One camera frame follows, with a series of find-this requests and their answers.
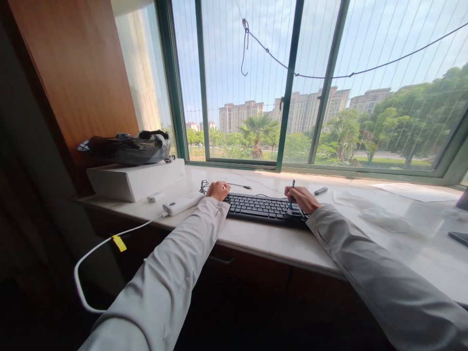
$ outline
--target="countertop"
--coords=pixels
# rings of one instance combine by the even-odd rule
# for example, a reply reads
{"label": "countertop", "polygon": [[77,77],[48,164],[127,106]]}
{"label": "countertop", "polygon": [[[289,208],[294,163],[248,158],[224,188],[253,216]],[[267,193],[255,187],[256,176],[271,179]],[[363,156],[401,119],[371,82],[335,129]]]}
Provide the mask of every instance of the countertop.
{"label": "countertop", "polygon": [[[454,301],[468,306],[468,247],[447,235],[448,232],[467,231],[468,212],[455,208],[456,201],[423,203],[370,186],[385,183],[381,180],[186,165],[186,178],[165,189],[165,198],[156,203],[149,203],[146,199],[130,203],[97,196],[78,201],[87,207],[139,221],[155,218],[152,225],[172,230],[194,208],[174,217],[158,218],[162,204],[199,190],[203,179],[252,187],[248,190],[232,186],[232,193],[272,197],[284,197],[284,188],[291,185],[293,179],[297,186],[305,186],[311,192],[326,186],[328,192],[318,197],[321,203],[333,204],[397,259]],[[445,187],[425,187],[462,194],[459,190]],[[380,212],[377,220],[373,220],[374,210],[369,208],[380,208],[388,218],[382,221]],[[227,218],[217,244],[344,279],[313,234],[305,230]]]}

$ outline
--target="white lab coat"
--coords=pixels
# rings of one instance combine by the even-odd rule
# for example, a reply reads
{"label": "white lab coat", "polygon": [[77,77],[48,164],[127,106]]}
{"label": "white lab coat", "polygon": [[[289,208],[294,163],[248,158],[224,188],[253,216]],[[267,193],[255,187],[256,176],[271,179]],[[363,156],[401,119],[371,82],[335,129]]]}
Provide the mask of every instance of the white lab coat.
{"label": "white lab coat", "polygon": [[[229,205],[203,199],[145,259],[80,350],[172,350]],[[468,312],[331,205],[307,221],[399,350],[468,349]]]}

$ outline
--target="window frame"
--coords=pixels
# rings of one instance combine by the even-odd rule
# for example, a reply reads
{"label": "window frame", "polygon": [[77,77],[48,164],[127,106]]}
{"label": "window frame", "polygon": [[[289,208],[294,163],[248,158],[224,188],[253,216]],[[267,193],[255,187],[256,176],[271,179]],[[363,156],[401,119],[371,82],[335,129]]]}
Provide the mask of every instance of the window frame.
{"label": "window frame", "polygon": [[[203,44],[203,18],[201,0],[195,2],[195,16],[197,28],[197,43],[199,48],[204,48]],[[333,39],[329,53],[329,59],[326,69],[326,77],[332,77],[338,58],[341,38],[347,19],[348,8],[351,0],[341,0],[338,15],[336,18]],[[346,176],[356,178],[373,178],[382,180],[411,181],[435,185],[459,185],[463,176],[468,171],[468,109],[465,111],[457,128],[452,132],[450,139],[444,151],[440,154],[437,165],[433,171],[415,171],[415,170],[392,170],[377,169],[369,167],[351,167],[351,166],[331,166],[314,164],[318,148],[320,134],[322,132],[323,121],[328,98],[332,86],[332,79],[324,79],[322,87],[322,96],[318,106],[315,129],[312,135],[311,148],[309,151],[308,163],[290,163],[283,162],[284,145],[288,128],[288,117],[291,107],[291,96],[294,79],[294,67],[297,56],[301,21],[304,8],[304,0],[296,0],[294,10],[294,20],[292,27],[291,48],[289,67],[287,73],[284,102],[282,109],[282,120],[280,127],[280,138],[278,143],[278,154],[275,161],[250,160],[250,159],[227,159],[210,157],[209,148],[205,147],[206,161],[189,160],[188,142],[185,131],[185,116],[183,110],[182,89],[180,82],[176,35],[174,27],[174,16],[172,1],[155,0],[156,12],[159,23],[159,33],[161,37],[164,66],[166,70],[167,86],[169,89],[169,100],[173,113],[174,131],[177,143],[177,149],[181,158],[184,158],[187,164],[231,167],[245,169],[262,169],[274,172],[291,172],[301,174],[318,174],[329,176]],[[206,95],[206,76],[205,76],[205,58],[204,50],[198,50],[200,86],[202,101],[203,125],[208,123],[207,95]],[[209,129],[204,128],[205,142],[209,140]]]}

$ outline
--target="small white adapter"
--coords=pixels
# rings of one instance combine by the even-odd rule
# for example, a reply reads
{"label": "small white adapter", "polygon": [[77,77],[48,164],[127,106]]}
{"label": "small white adapter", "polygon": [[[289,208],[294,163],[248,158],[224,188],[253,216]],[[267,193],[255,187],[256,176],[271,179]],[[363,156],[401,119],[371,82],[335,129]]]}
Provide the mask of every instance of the small white adapter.
{"label": "small white adapter", "polygon": [[[181,213],[182,211],[185,211],[188,208],[191,208],[192,206],[195,206],[204,197],[205,195],[200,192],[191,192],[187,195],[178,197],[174,201],[165,203],[164,205],[162,205],[162,208],[164,212],[167,212],[167,214],[174,216]],[[164,212],[161,214],[161,217],[167,215]]]}
{"label": "small white adapter", "polygon": [[146,197],[148,202],[157,202],[165,197],[164,193],[154,193]]}

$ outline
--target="hand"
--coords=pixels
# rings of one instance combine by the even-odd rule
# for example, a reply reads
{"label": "hand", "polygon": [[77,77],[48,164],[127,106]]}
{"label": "hand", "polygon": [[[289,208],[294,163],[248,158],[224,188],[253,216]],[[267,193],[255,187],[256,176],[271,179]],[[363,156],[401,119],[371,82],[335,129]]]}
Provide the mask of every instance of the hand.
{"label": "hand", "polygon": [[294,197],[293,202],[296,202],[304,213],[311,215],[315,210],[322,207],[320,202],[311,194],[307,188],[288,186],[284,188],[284,195],[291,200],[291,196]]}
{"label": "hand", "polygon": [[226,198],[229,194],[229,190],[231,190],[231,186],[228,185],[226,182],[213,182],[210,184],[208,188],[208,192],[206,196],[210,196],[215,198],[218,201],[222,201]]}

